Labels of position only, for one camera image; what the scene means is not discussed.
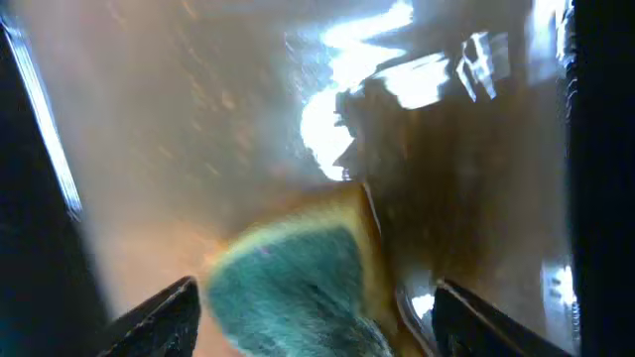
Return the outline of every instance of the glossy brown surface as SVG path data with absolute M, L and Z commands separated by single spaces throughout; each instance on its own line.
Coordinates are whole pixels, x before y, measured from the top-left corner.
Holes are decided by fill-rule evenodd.
M 571 349 L 554 328 L 566 324 L 563 308 L 545 288 L 545 267 L 569 263 L 554 20 L 562 9 L 511 4 L 14 2 L 113 316 L 184 274 L 204 276 L 205 259 L 256 217 L 359 179 L 411 296 L 450 277 Z M 348 128 L 334 125 L 337 91 L 356 89 L 387 60 L 434 54 L 429 63 L 441 64 L 418 74 L 377 73 L 418 100 L 366 82 Z M 493 62 L 480 77 L 463 72 L 474 99 L 456 71 L 461 59 Z M 422 99 L 431 83 L 436 92 Z M 232 353 L 204 318 L 196 355 Z

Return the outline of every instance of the wet surface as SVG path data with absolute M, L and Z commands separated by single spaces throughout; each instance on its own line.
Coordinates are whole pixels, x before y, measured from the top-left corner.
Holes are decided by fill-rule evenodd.
M 450 277 L 572 349 L 563 294 L 546 283 L 570 263 L 564 4 L 13 5 L 113 316 L 202 277 L 258 216 L 355 179 L 412 297 Z M 196 353 L 234 352 L 207 318 Z

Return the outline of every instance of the green sponge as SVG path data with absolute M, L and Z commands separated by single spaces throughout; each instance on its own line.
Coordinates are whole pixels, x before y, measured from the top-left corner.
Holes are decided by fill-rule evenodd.
M 404 352 L 414 347 L 404 348 L 391 310 L 371 213 L 349 187 L 243 234 L 206 289 L 234 346 L 252 356 L 421 355 Z

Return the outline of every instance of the sponge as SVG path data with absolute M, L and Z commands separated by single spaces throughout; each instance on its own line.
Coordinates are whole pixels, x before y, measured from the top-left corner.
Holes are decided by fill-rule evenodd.
M 360 184 L 249 228 L 212 264 L 205 291 L 246 355 L 422 355 L 400 320 Z

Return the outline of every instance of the green scouring pad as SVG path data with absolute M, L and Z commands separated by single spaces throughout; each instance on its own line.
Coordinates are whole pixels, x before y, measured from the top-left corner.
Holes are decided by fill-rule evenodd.
M 210 271 L 207 303 L 250 356 L 421 356 L 393 301 L 361 185 L 248 229 Z

